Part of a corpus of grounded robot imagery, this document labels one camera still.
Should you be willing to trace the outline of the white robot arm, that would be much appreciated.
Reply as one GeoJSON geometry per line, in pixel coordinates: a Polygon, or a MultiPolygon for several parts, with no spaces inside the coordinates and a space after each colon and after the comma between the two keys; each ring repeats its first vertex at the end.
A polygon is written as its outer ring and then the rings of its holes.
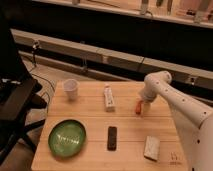
{"type": "Polygon", "coordinates": [[[171,82],[168,71],[147,74],[140,91],[142,101],[152,103],[160,95],[184,114],[199,129],[192,168],[194,171],[213,171],[213,107],[173,88],[171,82]]]}

